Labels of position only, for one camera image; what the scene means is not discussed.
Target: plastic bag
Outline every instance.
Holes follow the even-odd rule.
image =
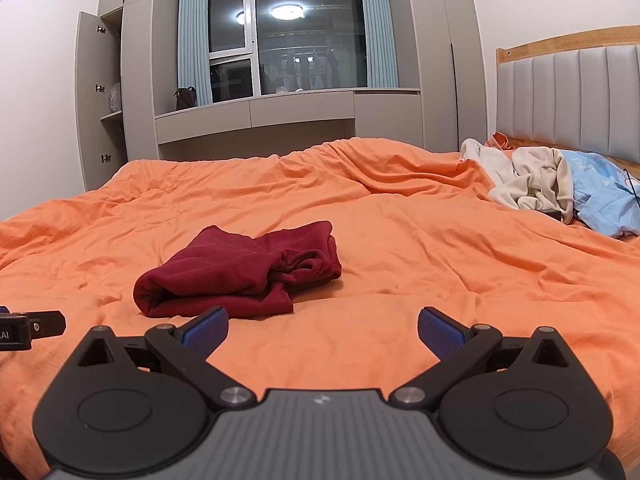
[[[492,137],[487,139],[487,142],[485,142],[484,145],[488,148],[497,148],[502,151],[513,149],[513,146],[509,145],[509,139],[507,136],[500,132],[495,132]]]
[[[113,85],[109,94],[109,108],[112,112],[119,112],[122,110],[122,96],[120,94],[120,83]]]

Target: orange bed sheet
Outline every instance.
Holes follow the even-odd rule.
[[[0,354],[6,454],[30,480],[47,471],[31,432],[47,385],[90,327],[139,335],[159,322],[140,314],[133,284],[203,227],[256,236],[328,219],[341,279],[298,295],[294,314],[231,320],[212,364],[259,395],[268,386],[388,394],[436,362],[415,329],[425,305],[506,335],[552,325],[612,407],[612,449],[634,465],[640,251],[496,205],[491,185],[455,153],[350,139],[281,158],[136,161],[99,190],[0,223],[0,304],[60,309],[68,323],[64,336]]]

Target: gray gripper base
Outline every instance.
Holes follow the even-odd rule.
[[[48,480],[78,477],[53,471]],[[220,415],[189,456],[145,480],[499,480],[517,478],[457,455],[421,412],[376,390],[271,390]],[[590,469],[563,480],[599,480]]]

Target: gray upholstered headboard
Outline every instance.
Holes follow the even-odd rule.
[[[498,49],[497,63],[497,131],[640,162],[640,26]]]

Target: beige clothing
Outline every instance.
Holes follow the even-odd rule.
[[[460,147],[462,160],[478,161],[495,187],[489,198],[515,209],[554,209],[568,224],[574,212],[574,183],[569,163],[556,148],[517,148],[511,160],[496,148],[467,139]]]

